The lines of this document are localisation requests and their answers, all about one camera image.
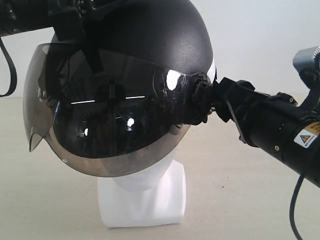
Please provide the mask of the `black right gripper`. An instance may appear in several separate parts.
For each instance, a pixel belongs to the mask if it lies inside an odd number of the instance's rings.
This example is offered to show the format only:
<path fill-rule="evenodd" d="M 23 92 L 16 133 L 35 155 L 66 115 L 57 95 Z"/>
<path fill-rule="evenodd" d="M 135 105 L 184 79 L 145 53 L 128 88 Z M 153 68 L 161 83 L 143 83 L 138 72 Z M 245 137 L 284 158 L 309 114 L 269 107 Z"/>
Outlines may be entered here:
<path fill-rule="evenodd" d="M 249 81 L 227 77 L 214 80 L 212 92 L 216 114 L 225 123 L 233 120 L 244 143 L 255 148 L 281 144 L 279 134 L 288 125 L 285 114 L 297 105 L 291 95 L 258 92 Z"/>

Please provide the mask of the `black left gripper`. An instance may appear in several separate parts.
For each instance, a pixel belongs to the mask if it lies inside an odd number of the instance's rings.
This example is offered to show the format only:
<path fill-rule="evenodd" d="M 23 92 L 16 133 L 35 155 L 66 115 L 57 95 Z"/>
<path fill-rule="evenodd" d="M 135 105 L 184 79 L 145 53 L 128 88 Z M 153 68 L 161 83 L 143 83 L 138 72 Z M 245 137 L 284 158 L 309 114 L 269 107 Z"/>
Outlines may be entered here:
<path fill-rule="evenodd" d="M 103 33 L 101 25 L 95 21 L 101 20 L 109 11 L 109 0 L 51 1 L 51 20 L 55 35 L 60 40 L 85 35 L 82 51 L 93 74 L 104 69 L 100 56 Z"/>

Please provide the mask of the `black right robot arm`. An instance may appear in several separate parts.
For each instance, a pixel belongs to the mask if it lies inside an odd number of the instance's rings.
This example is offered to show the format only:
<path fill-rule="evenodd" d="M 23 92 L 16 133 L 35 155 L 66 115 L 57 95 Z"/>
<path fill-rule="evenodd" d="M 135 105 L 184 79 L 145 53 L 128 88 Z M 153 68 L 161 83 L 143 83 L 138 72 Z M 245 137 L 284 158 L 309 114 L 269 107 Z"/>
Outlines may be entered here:
<path fill-rule="evenodd" d="M 239 139 L 259 148 L 320 185 L 320 115 L 297 106 L 286 93 L 258 92 L 248 81 L 227 77 L 212 83 L 212 104 L 224 121 L 233 121 Z"/>

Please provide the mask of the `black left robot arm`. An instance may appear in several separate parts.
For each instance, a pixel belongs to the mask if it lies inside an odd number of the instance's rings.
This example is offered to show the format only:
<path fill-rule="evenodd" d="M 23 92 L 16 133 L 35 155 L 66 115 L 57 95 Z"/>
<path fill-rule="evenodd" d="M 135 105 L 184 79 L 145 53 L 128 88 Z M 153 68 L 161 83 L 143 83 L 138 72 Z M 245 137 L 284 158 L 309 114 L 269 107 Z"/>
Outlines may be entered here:
<path fill-rule="evenodd" d="M 54 29 L 59 41 L 76 40 L 93 73 L 103 71 L 97 50 L 89 46 L 91 29 L 117 5 L 113 0 L 2 0 L 0 35 L 6 37 Z"/>

